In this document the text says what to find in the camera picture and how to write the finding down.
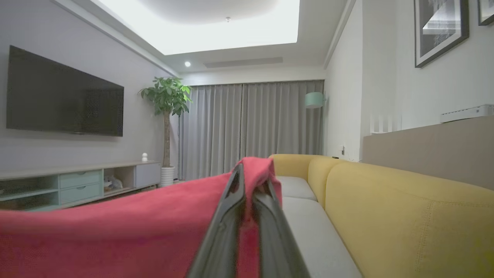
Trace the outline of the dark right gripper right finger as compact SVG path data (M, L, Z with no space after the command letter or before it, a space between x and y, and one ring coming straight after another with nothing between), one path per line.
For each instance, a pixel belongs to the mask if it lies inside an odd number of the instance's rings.
M252 200L258 224L259 277L310 278L272 182L255 189Z

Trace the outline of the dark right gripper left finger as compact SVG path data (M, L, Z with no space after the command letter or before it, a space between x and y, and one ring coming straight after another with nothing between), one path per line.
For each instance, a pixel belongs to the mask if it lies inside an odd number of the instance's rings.
M187 278L235 278L240 227L246 205L244 165L229 177Z

